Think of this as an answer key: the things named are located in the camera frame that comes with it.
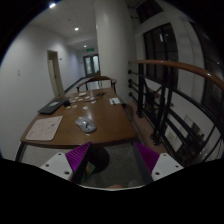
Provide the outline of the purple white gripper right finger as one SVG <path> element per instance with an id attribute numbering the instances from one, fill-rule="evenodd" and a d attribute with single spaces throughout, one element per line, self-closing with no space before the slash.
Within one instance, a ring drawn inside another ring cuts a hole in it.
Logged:
<path id="1" fill-rule="evenodd" d="M 140 158 L 144 166 L 154 181 L 173 174 L 183 168 L 183 166 L 168 153 L 158 154 L 140 143 L 135 143 L 135 146 L 140 153 Z"/>

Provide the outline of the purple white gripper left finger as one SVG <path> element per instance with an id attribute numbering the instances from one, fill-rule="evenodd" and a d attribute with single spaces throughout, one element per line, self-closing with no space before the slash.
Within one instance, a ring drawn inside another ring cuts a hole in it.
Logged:
<path id="1" fill-rule="evenodd" d="M 87 142 L 66 154 L 58 152 L 41 169 L 68 181 L 80 181 L 89 161 L 91 146 L 92 143 Z"/>

